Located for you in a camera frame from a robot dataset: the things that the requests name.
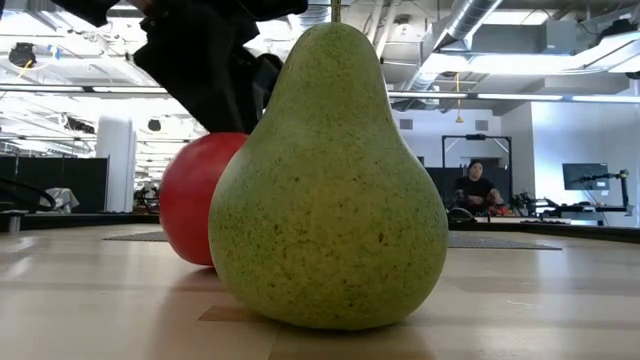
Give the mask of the green yellow pear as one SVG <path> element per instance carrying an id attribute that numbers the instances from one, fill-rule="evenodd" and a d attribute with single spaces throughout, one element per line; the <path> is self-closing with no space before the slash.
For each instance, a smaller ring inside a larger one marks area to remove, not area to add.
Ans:
<path id="1" fill-rule="evenodd" d="M 398 132 L 371 42 L 341 22 L 310 27 L 214 191 L 221 281 L 277 321 L 376 328 L 426 300 L 447 241 L 441 197 Z"/>

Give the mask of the white pillar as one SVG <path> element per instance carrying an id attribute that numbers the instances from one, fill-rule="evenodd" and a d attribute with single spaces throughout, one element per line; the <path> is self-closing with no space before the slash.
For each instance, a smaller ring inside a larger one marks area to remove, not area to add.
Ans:
<path id="1" fill-rule="evenodd" d="M 136 145 L 131 118 L 113 115 L 99 118 L 96 156 L 108 159 L 106 211 L 133 210 Z"/>

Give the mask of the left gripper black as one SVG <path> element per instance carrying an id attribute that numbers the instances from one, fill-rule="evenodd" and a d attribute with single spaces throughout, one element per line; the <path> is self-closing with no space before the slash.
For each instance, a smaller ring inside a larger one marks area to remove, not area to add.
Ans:
<path id="1" fill-rule="evenodd" d="M 225 60 L 259 34 L 259 22 L 301 14 L 308 0 L 142 2 L 147 43 L 134 53 L 134 63 L 151 76 L 167 71 L 167 91 L 210 133 L 250 134 L 283 62 L 270 53 L 257 62 Z"/>

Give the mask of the dark monitor screen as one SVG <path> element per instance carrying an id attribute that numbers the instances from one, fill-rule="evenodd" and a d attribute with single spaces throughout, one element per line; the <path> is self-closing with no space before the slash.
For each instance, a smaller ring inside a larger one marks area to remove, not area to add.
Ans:
<path id="1" fill-rule="evenodd" d="M 564 189 L 572 191 L 608 190 L 609 171 L 605 163 L 563 163 Z"/>

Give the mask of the black partition wall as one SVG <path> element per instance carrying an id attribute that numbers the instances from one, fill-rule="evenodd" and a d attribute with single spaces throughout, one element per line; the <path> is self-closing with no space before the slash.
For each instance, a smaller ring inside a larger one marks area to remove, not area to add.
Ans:
<path id="1" fill-rule="evenodd" d="M 108 158 L 0 156 L 0 177 L 41 190 L 68 188 L 79 201 L 73 213 L 97 213 L 106 205 Z"/>

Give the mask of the person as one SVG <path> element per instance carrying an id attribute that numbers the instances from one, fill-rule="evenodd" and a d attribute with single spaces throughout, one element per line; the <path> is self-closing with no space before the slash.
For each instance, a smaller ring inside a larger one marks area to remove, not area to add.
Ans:
<path id="1" fill-rule="evenodd" d="M 454 190 L 461 208 L 471 214 L 482 214 L 491 207 L 502 206 L 504 200 L 494 184 L 483 177 L 484 168 L 479 160 L 473 160 L 467 174 L 455 181 Z"/>

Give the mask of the black ceiling device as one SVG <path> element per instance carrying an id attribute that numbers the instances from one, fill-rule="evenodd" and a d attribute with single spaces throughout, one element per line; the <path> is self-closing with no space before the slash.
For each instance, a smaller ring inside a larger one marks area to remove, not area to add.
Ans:
<path id="1" fill-rule="evenodd" d="M 37 59 L 33 49 L 33 43 L 17 42 L 9 52 L 9 62 L 19 68 L 34 67 L 37 64 Z"/>

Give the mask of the black metal frame stand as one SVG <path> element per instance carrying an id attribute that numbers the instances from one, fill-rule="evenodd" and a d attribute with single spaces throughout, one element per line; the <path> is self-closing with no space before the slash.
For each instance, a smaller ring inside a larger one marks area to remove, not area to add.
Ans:
<path id="1" fill-rule="evenodd" d="M 448 138 L 454 139 L 454 142 L 451 144 L 450 147 L 446 146 L 446 141 Z M 441 167 L 442 168 L 446 167 L 447 152 L 461 139 L 464 139 L 465 141 L 491 140 L 508 155 L 508 164 L 506 166 L 507 177 L 508 177 L 508 190 L 506 192 L 502 192 L 502 195 L 506 195 L 507 199 L 510 199 L 511 196 L 513 195 L 512 138 L 510 136 L 492 136 L 492 135 L 485 135 L 481 133 L 466 134 L 466 135 L 442 135 L 441 136 Z"/>

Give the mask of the silver ceiling duct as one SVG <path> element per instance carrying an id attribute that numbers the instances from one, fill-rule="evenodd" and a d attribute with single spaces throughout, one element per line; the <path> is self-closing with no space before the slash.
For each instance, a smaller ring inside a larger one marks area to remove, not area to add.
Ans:
<path id="1" fill-rule="evenodd" d="M 455 0 L 448 16 L 431 23 L 421 42 L 420 66 L 403 86 L 404 91 L 423 92 L 445 72 L 447 60 L 440 59 L 440 51 L 451 44 L 462 44 L 469 50 L 472 37 L 499 7 L 503 0 Z"/>

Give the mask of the grey cloth bundle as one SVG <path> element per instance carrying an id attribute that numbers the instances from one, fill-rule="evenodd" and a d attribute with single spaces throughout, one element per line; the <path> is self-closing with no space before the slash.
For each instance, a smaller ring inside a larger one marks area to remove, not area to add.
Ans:
<path id="1" fill-rule="evenodd" d="M 46 193 L 53 198 L 55 206 L 52 212 L 70 214 L 80 202 L 69 188 L 49 188 Z"/>

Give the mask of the red apple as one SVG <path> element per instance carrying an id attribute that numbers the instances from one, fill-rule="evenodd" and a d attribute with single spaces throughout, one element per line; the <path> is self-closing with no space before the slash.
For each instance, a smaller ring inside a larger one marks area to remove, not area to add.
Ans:
<path id="1" fill-rule="evenodd" d="M 159 189 L 159 219 L 168 242 L 183 260 L 213 264 L 209 208 L 215 187 L 247 136 L 213 133 L 184 146 L 166 167 Z"/>

